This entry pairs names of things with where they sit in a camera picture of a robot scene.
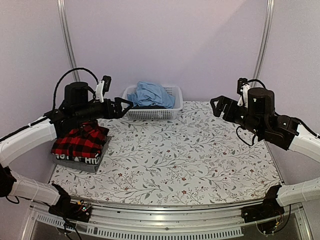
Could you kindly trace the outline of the red black plaid shirt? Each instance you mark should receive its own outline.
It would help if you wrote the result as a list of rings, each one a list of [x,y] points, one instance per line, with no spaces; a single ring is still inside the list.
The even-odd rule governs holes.
[[[102,153],[108,133],[109,129],[100,126],[97,120],[84,122],[64,137],[57,138],[51,153],[67,157],[95,158]]]

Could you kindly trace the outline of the black white plaid shirt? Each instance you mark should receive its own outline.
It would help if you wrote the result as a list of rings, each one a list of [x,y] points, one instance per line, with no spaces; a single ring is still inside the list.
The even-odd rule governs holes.
[[[61,163],[82,163],[88,165],[97,165],[101,160],[101,155],[97,154],[94,157],[72,156],[65,154],[53,154],[55,159]]]

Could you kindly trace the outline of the grey shirt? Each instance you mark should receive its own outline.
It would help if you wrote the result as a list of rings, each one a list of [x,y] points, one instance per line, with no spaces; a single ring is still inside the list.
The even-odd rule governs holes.
[[[108,149],[111,139],[112,139],[111,136],[108,136],[106,138],[106,143],[102,148],[102,153],[95,159],[89,160],[88,158],[85,158],[85,161],[81,162],[81,161],[67,160],[66,157],[63,157],[62,159],[58,159],[57,156],[54,156],[52,157],[52,161],[55,164],[63,167],[84,171],[84,172],[89,172],[89,173],[96,173],[103,161],[104,154]]]

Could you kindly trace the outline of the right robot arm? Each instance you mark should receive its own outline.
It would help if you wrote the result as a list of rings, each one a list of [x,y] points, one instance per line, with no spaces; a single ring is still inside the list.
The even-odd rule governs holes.
[[[285,151],[299,153],[309,159],[320,161],[320,137],[312,133],[306,125],[295,117],[275,114],[274,98],[266,94],[250,97],[248,107],[225,96],[210,100],[213,114],[225,121],[239,125],[253,133],[259,141],[265,140]],[[258,213],[269,218],[279,207],[298,202],[319,199],[320,179],[314,178],[291,185],[271,187]]]

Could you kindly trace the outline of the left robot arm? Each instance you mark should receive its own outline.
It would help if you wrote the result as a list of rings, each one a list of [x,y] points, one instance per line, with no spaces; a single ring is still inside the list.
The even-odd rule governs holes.
[[[116,97],[114,100],[91,100],[74,106],[60,106],[0,140],[0,196],[20,197],[43,202],[63,216],[74,213],[74,205],[66,200],[62,190],[51,184],[29,179],[10,170],[9,165],[28,151],[62,137],[81,123],[97,119],[120,119],[133,103]]]

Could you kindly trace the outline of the white plastic basket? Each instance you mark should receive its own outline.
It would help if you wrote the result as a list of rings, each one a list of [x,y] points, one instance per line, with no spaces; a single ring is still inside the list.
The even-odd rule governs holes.
[[[163,85],[166,92],[175,97],[173,108],[132,108],[126,114],[129,120],[174,120],[183,109],[183,95],[180,87]]]

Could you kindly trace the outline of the blue shirt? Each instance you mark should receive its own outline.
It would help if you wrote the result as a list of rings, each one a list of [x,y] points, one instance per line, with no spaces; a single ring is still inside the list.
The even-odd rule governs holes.
[[[175,105],[175,97],[167,93],[165,88],[152,82],[139,81],[135,90],[128,93],[127,99],[133,102],[134,107],[151,107],[172,109]]]

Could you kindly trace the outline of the floral tablecloth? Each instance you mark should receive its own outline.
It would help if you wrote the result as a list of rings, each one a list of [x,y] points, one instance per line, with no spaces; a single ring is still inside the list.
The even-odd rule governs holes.
[[[190,206],[262,199],[282,177],[263,141],[186,101],[173,120],[101,119],[111,140],[96,173],[56,166],[50,181],[98,202]]]

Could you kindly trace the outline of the right aluminium post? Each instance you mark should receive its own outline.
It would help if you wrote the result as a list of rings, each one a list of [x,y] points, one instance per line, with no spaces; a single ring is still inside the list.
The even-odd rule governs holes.
[[[275,7],[275,0],[267,0],[264,25],[262,29],[262,37],[261,37],[261,42],[260,42],[260,47],[257,55],[254,72],[253,72],[253,77],[252,77],[253,79],[258,79],[260,77],[260,73],[263,67],[264,57],[267,51],[268,40],[270,37],[271,28],[272,28],[274,7]]]

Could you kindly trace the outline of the aluminium post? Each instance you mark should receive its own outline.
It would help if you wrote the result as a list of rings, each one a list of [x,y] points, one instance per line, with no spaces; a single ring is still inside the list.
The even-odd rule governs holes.
[[[271,28],[272,28],[274,7],[275,7],[275,0],[267,0],[264,25],[262,29],[262,37],[261,37],[261,42],[260,42],[260,47],[257,55],[254,72],[253,72],[253,77],[252,77],[253,79],[258,79],[260,77],[260,73],[263,67],[264,57],[267,51],[268,40],[270,37]]]
[[[74,69],[77,67],[77,63],[73,51],[71,35],[68,26],[66,4],[64,0],[57,0],[56,2],[68,62],[70,68]]]

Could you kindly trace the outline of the aluminium front rail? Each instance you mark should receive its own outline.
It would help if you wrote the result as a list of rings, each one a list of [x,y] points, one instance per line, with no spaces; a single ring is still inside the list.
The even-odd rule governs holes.
[[[313,240],[303,205],[284,215],[245,222],[242,208],[254,201],[189,206],[94,202],[88,222],[65,225],[41,203],[32,203],[24,240]]]

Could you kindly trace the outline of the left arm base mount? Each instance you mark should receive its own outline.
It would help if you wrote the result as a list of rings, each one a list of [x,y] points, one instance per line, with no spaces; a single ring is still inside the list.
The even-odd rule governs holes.
[[[92,205],[83,199],[72,202],[68,193],[61,194],[57,203],[51,205],[48,212],[67,220],[88,223],[92,213]]]

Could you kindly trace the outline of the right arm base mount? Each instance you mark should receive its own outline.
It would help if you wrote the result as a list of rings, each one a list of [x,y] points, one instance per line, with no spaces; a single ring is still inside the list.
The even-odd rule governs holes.
[[[276,233],[284,219],[284,207],[275,199],[265,199],[260,204],[245,206],[241,209],[241,217],[245,223],[256,223],[260,233],[272,235]]]

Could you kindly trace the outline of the left aluminium post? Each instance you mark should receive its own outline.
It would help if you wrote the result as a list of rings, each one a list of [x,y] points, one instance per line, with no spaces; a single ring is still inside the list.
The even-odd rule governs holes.
[[[68,26],[66,4],[64,0],[57,0],[56,2],[68,62],[70,68],[74,69],[77,67],[77,63],[73,51],[71,35]]]

